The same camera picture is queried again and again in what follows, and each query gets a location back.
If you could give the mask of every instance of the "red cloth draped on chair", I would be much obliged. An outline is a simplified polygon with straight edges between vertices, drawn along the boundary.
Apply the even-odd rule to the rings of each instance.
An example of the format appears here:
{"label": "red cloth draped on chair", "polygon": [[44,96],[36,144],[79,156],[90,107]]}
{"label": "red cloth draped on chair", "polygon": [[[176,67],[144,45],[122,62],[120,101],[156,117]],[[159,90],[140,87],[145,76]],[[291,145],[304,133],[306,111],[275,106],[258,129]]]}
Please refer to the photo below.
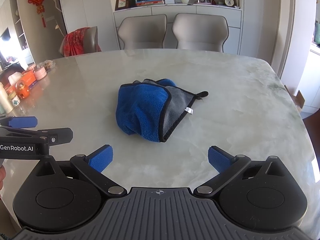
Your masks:
{"label": "red cloth draped on chair", "polygon": [[65,57],[84,54],[83,38],[87,29],[89,29],[89,27],[80,28],[66,35],[63,44],[63,53]]}

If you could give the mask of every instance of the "towel label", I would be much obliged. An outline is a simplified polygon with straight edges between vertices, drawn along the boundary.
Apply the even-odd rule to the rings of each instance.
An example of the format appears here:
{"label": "towel label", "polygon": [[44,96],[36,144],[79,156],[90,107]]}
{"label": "towel label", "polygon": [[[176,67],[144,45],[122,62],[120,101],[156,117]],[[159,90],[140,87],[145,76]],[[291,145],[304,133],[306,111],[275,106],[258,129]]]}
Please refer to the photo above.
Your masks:
{"label": "towel label", "polygon": [[193,114],[193,109],[187,107],[186,109],[184,109],[184,111],[187,111],[189,114]]}

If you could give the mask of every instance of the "chair backrest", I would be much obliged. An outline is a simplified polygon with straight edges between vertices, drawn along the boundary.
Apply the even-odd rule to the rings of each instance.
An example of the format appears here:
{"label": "chair backrest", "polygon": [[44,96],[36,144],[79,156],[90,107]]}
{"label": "chair backrest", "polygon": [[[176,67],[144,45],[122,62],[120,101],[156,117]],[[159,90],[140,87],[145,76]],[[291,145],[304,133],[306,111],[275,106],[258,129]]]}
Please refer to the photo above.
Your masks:
{"label": "chair backrest", "polygon": [[[61,43],[59,52],[62,56],[64,56],[63,52],[63,45],[64,45],[64,39]],[[83,49],[84,53],[94,53],[98,52],[98,27],[92,27],[85,31],[84,37],[83,37]]]}
{"label": "chair backrest", "polygon": [[177,49],[223,52],[223,44],[229,36],[227,20],[219,15],[179,13],[172,31],[178,40]]}
{"label": "chair backrest", "polygon": [[125,18],[119,29],[118,37],[124,49],[161,49],[167,31],[165,14]]}

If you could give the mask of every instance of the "human hand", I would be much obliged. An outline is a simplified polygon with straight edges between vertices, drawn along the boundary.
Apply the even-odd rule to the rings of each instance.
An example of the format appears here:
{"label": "human hand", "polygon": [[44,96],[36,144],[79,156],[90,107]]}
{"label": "human hand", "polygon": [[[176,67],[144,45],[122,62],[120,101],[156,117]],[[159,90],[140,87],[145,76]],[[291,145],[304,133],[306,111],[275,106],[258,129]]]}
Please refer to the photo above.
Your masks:
{"label": "human hand", "polygon": [[6,173],[5,173],[4,166],[1,166],[1,168],[0,168],[0,190],[3,187],[3,180],[5,178],[5,175],[6,175]]}

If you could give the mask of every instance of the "red tassel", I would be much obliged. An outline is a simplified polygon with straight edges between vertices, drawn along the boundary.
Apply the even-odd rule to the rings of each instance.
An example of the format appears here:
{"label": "red tassel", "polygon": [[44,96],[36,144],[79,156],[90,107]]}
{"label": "red tassel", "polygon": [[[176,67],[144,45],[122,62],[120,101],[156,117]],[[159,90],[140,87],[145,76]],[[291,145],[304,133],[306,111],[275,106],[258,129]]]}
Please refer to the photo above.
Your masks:
{"label": "red tassel", "polygon": [[45,28],[46,25],[45,25],[45,20],[44,20],[43,16],[42,16],[42,23],[43,23],[43,27]]}

